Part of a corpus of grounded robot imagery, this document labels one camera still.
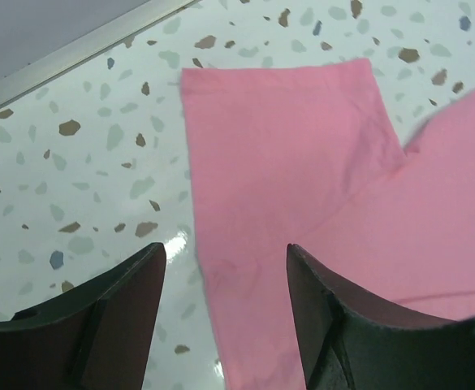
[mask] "terrazzo floor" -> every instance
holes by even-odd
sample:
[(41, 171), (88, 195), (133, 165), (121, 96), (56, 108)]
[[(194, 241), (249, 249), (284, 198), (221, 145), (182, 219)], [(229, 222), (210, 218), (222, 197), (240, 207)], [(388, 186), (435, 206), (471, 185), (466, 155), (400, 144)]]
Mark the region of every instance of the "terrazzo floor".
[(181, 68), (356, 57), (372, 61), (404, 143), (475, 88), (475, 0), (203, 0), (0, 110), (0, 320), (163, 241), (144, 389), (223, 389), (196, 261)]

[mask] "baseboard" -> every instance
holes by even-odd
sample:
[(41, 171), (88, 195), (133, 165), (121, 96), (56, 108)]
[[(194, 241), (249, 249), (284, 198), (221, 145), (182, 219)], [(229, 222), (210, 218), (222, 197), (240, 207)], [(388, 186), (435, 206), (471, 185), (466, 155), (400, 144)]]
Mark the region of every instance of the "baseboard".
[(0, 80), (0, 108), (198, 0), (154, 0)]

